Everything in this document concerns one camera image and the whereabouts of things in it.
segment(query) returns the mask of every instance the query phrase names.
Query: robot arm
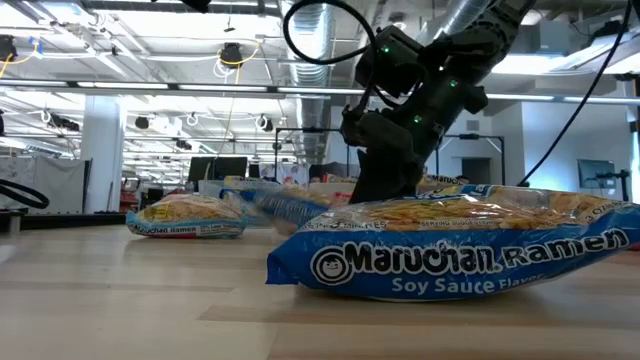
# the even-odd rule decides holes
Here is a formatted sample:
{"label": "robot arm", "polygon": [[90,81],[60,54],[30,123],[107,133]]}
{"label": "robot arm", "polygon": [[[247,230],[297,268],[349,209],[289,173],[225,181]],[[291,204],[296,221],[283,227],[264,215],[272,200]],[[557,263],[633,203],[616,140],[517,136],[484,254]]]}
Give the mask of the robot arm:
{"label": "robot arm", "polygon": [[505,58],[535,0],[518,8],[511,3],[495,2],[464,31],[426,47],[392,26],[378,33],[378,46],[370,46],[357,65],[356,81],[364,86],[371,78],[394,97],[411,95],[393,109],[343,112],[345,141],[366,148],[358,154],[361,174],[352,203],[415,195],[424,163],[462,110],[477,113],[487,106],[477,84]]}

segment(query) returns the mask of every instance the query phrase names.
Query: yellow cord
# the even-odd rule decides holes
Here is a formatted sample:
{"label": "yellow cord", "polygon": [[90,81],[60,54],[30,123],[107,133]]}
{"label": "yellow cord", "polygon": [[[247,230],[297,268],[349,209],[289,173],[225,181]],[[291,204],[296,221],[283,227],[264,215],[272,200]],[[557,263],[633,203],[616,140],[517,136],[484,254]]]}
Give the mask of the yellow cord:
{"label": "yellow cord", "polygon": [[[240,82],[240,67],[236,70],[236,85]],[[224,131],[224,136],[222,137],[222,145],[220,146],[220,151],[218,151],[218,155],[222,154],[222,150],[224,150],[224,144],[227,142],[227,136],[229,135],[229,127],[231,126],[231,116],[233,115],[233,105],[236,103],[236,98],[231,98],[231,109],[229,109],[229,117],[227,118],[227,128]]]}
{"label": "yellow cord", "polygon": [[221,63],[226,64],[226,65],[240,65],[240,64],[244,64],[247,61],[249,61],[249,60],[253,59],[254,57],[256,57],[256,54],[258,53],[258,50],[260,50],[260,43],[256,42],[256,48],[255,48],[255,50],[253,50],[253,54],[251,54],[251,56],[249,56],[248,58],[246,58],[244,60],[241,60],[241,61],[224,61],[220,57],[220,53],[222,52],[222,49],[220,49],[220,50],[218,50],[218,60],[220,60]]}
{"label": "yellow cord", "polygon": [[9,62],[13,57],[13,54],[9,54],[9,56],[7,57],[7,60],[4,61],[4,65],[2,65],[2,70],[0,70],[0,79],[2,79],[2,77],[4,76],[4,71],[7,70],[7,66],[24,64],[27,61],[31,60],[31,58],[34,57],[37,52],[38,52],[38,44],[34,44],[33,52],[31,53],[31,55],[27,56],[26,58],[20,61],[14,61],[14,62]]}

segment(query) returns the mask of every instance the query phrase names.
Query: exposed ceiling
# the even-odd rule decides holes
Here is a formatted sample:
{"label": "exposed ceiling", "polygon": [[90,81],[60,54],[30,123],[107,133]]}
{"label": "exposed ceiling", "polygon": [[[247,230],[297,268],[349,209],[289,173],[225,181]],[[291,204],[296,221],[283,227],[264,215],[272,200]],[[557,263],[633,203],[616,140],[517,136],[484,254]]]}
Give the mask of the exposed ceiling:
{"label": "exposed ceiling", "polygon": [[[425,24],[443,16],[447,6],[445,0],[348,2],[364,14],[374,28],[395,23],[403,26],[405,32],[412,36]],[[264,8],[258,6],[260,3],[264,4]],[[593,30],[590,26],[601,24],[602,19],[619,14],[625,4],[624,0],[539,1],[535,12],[525,21],[535,24],[544,15],[554,22],[575,22],[580,31],[590,32]],[[155,3],[146,0],[0,1],[0,34],[16,36],[18,60],[32,52],[32,37],[39,38],[42,45],[42,53],[38,56],[26,63],[9,66],[4,79],[232,84],[236,81],[236,74],[221,74],[224,71],[216,68],[216,56],[225,43],[238,42],[245,58],[255,54],[254,59],[242,66],[238,77],[240,84],[288,85],[292,83],[290,67],[300,62],[288,59],[287,46],[282,38],[279,6],[275,0],[212,1],[210,11],[213,13],[203,15],[173,0],[158,0]],[[234,30],[225,32],[230,27]],[[342,10],[333,11],[329,31],[331,53],[343,54],[365,44],[360,26]],[[574,45],[586,42],[587,39],[582,36],[571,34]],[[327,85],[353,87],[353,72],[353,61],[332,66]],[[559,93],[573,91],[574,94],[580,94],[585,81],[592,76],[590,73],[556,76],[552,82],[557,84]],[[538,79],[540,76],[492,74],[484,85],[490,92],[523,88],[534,92]],[[545,88],[549,87],[549,81],[544,84]],[[247,140],[242,145],[226,144],[224,147],[220,141],[200,141],[203,146],[199,151],[203,153],[260,154],[263,159],[272,159],[269,155],[273,152],[271,142],[274,134],[258,130],[254,119],[264,114],[276,126],[297,127],[299,122],[295,96],[237,99],[231,114],[229,97],[128,95],[123,96],[123,101],[130,112],[129,136],[164,135],[155,130],[136,129],[135,119],[137,116],[169,116],[183,121],[185,137],[221,139],[230,118],[230,136]],[[40,114],[43,109],[48,109],[82,124],[84,95],[0,88],[0,109],[5,111],[7,133],[46,134],[62,131],[72,134],[67,130],[48,127],[42,122]],[[187,125],[187,118],[191,114],[198,119],[195,126]],[[289,139],[292,144],[285,145],[284,156],[293,159],[298,155],[302,159],[301,144],[306,140],[299,135],[291,135]],[[79,148],[80,140],[35,141],[61,152],[73,152],[73,148]],[[323,146],[323,139],[319,138],[318,153],[323,152]],[[127,141],[125,148],[132,153],[145,154],[156,151],[184,152],[171,142],[159,141]],[[129,157],[148,158],[149,155],[133,154]],[[135,166],[133,161],[128,165]]]}

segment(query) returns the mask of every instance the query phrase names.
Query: wooden table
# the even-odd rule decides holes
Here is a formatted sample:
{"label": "wooden table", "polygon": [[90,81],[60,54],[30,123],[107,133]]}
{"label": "wooden table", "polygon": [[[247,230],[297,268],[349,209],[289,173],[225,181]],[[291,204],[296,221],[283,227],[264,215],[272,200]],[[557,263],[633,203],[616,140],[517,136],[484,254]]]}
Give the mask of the wooden table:
{"label": "wooden table", "polygon": [[0,239],[2,359],[640,358],[640,254],[481,300],[394,304],[264,285],[281,241],[124,226]]}

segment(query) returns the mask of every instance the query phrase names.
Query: doorway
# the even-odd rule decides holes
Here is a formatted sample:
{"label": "doorway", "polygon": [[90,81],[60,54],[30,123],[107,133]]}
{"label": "doorway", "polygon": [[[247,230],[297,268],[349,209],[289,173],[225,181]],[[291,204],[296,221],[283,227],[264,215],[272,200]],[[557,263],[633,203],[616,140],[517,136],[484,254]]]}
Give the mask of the doorway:
{"label": "doorway", "polygon": [[491,158],[462,158],[462,175],[471,184],[491,184]]}

